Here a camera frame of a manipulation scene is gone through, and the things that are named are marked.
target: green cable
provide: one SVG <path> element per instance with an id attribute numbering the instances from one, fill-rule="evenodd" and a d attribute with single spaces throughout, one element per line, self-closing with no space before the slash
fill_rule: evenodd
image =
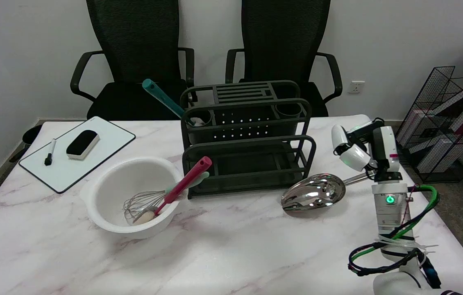
<path id="1" fill-rule="evenodd" d="M 428 205 L 426 206 L 426 208 L 423 210 L 423 211 L 429 211 L 429 210 L 432 210 L 434 208 L 434 203 L 436 202 L 437 200 L 437 190 L 435 187 L 433 186 L 430 186 L 430 185 L 421 185 L 419 187 L 420 189 L 430 189 L 432 191 L 432 199 L 430 200 L 430 202 L 428 203 Z M 417 224 L 417 222 L 414 222 L 412 224 L 410 224 L 409 226 L 407 226 L 404 230 L 396 233 L 396 235 L 394 235 L 391 239 L 393 240 L 396 240 L 396 239 L 399 239 L 400 237 L 404 236 L 408 231 L 410 231 L 415 225 Z M 357 254 L 355 254 L 352 258 L 352 261 L 354 261 L 355 259 L 365 255 L 365 254 L 368 254 L 372 251 L 374 251 L 375 248 L 372 247 L 372 248 L 368 248 L 367 250 L 364 250 L 362 252 L 359 252 Z"/>

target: stainless steel scoop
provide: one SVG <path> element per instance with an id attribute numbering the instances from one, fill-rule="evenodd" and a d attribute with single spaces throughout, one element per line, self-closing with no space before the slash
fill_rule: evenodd
<path id="1" fill-rule="evenodd" d="M 303 179 L 290 187 L 281 199 L 284 211 L 309 211 L 331 206 L 344 197 L 346 186 L 368 179 L 365 173 L 346 180 L 339 177 L 321 173 Z"/>

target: table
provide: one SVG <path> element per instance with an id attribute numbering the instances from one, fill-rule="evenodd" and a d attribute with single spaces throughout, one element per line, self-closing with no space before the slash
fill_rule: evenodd
<path id="1" fill-rule="evenodd" d="M 331 153 L 330 129 L 367 120 L 312 119 L 308 135 L 318 149 L 311 174 L 356 175 Z M 166 230 L 144 240 L 98 228 L 79 197 L 85 183 L 140 155 L 182 166 L 178 121 L 115 123 L 136 140 L 66 193 L 55 194 L 18 166 L 7 177 L 0 188 L 0 295 L 373 294 L 374 276 L 359 278 L 346 267 L 350 251 L 377 235 L 369 181 L 348 187 L 330 209 L 300 218 L 282 211 L 281 189 L 186 200 Z M 44 123 L 30 151 L 77 124 Z M 417 215 L 427 202 L 420 193 L 414 200 Z M 440 245 L 430 259 L 443 286 L 463 293 L 463 248 L 440 217 L 432 211 L 414 232 L 419 243 Z M 378 252 L 357 261 L 389 263 Z"/>

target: chair seat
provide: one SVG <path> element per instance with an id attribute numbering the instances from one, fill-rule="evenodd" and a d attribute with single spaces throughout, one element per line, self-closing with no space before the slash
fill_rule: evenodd
<path id="1" fill-rule="evenodd" d="M 250 82 L 246 79 L 241 79 L 240 82 Z M 296 82 L 301 89 L 302 99 L 306 99 L 312 106 L 312 117 L 328 116 L 328 109 L 325 106 L 325 101 L 321 97 L 319 90 L 314 82 Z M 277 98 L 295 98 L 295 90 L 291 86 L 275 86 L 274 89 Z"/>
<path id="2" fill-rule="evenodd" d="M 186 90 L 186 81 L 161 82 L 157 85 L 179 104 L 181 94 Z M 149 95 L 141 84 L 112 82 L 106 84 L 93 105 L 87 118 L 99 116 L 108 121 L 178 120 L 173 112 Z"/>

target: black office chair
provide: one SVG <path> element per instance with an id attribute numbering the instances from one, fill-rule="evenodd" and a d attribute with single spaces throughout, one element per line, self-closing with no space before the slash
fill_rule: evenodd
<path id="1" fill-rule="evenodd" d="M 325 103 L 343 91 L 339 66 L 331 54 L 317 52 L 328 20 L 330 0 L 243 0 L 244 49 L 231 49 L 226 60 L 226 83 L 233 83 L 235 56 L 244 52 L 241 82 L 293 80 L 301 97 L 313 108 L 312 116 L 328 116 Z M 335 91 L 322 99 L 309 82 L 316 56 L 326 57 Z M 278 98 L 295 97 L 289 87 L 275 89 Z"/>
<path id="2" fill-rule="evenodd" d="M 87 118 L 178 120 L 141 86 L 143 80 L 150 78 L 176 103 L 182 92 L 193 86 L 194 51 L 178 47 L 178 0 L 86 0 L 86 3 L 102 50 L 82 55 L 73 73 L 71 90 L 93 102 Z M 179 50 L 186 54 L 186 81 L 181 79 Z M 94 54 L 106 56 L 114 80 L 97 98 L 78 87 Z"/>

